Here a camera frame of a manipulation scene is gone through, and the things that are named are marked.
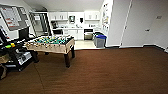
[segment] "box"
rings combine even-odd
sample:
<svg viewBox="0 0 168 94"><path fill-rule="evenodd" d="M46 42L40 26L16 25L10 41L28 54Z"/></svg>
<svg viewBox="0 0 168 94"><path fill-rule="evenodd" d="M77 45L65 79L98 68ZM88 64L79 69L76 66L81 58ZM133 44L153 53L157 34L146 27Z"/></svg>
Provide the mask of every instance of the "box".
<svg viewBox="0 0 168 94"><path fill-rule="evenodd" d="M9 60L10 60L10 57L8 54L0 56L0 63L6 63Z"/></svg>
<svg viewBox="0 0 168 94"><path fill-rule="evenodd" d="M7 68L0 64L0 80L6 77Z"/></svg>

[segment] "foosball table leg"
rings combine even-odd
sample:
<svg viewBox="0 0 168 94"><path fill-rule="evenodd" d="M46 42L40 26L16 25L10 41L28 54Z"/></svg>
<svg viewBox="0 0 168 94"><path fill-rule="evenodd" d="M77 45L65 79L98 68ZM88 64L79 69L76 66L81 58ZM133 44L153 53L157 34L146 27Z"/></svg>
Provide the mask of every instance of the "foosball table leg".
<svg viewBox="0 0 168 94"><path fill-rule="evenodd" d="M69 61L68 53L64 54L64 58L65 58L66 67L69 68L70 67L70 61Z"/></svg>
<svg viewBox="0 0 168 94"><path fill-rule="evenodd" d="M74 50L74 46L71 48L71 53L72 53L72 58L75 58L75 50Z"/></svg>
<svg viewBox="0 0 168 94"><path fill-rule="evenodd" d="M38 57L37 57L37 52L35 52L35 51L32 51L32 50L30 50L30 53L31 53L31 55L32 55L32 58L33 58L33 60L34 60L34 63L37 63L37 62L39 62L39 59L38 59Z"/></svg>

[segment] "upper cabinet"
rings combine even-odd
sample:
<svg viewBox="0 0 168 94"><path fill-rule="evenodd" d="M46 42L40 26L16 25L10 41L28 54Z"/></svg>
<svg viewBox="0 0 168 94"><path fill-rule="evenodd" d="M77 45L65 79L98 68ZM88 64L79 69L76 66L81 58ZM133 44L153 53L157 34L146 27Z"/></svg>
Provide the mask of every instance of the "upper cabinet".
<svg viewBox="0 0 168 94"><path fill-rule="evenodd" d="M49 12L50 20L64 21L68 20L67 12Z"/></svg>
<svg viewBox="0 0 168 94"><path fill-rule="evenodd" d="M86 11L85 20L100 20L100 12L99 11Z"/></svg>

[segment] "ceiling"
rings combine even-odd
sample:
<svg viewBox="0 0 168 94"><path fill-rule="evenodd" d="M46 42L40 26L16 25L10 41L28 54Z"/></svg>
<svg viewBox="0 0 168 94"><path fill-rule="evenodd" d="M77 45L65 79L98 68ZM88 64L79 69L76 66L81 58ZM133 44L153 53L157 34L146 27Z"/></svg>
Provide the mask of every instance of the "ceiling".
<svg viewBox="0 0 168 94"><path fill-rule="evenodd" d="M33 9L39 11L99 11L104 0L23 0Z"/></svg>

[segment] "baseboard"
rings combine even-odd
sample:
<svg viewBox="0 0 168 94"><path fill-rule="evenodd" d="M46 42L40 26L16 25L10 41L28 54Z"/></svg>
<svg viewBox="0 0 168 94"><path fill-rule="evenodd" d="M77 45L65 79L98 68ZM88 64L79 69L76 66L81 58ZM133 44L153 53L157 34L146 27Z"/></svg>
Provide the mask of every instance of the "baseboard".
<svg viewBox="0 0 168 94"><path fill-rule="evenodd" d="M143 47L155 47L156 49L159 49L159 50L161 50L161 51L164 51L164 50L165 50L164 48L159 47L159 46L157 46L157 45L144 45Z"/></svg>
<svg viewBox="0 0 168 94"><path fill-rule="evenodd" d="M105 47L106 49L119 49L120 46Z"/></svg>

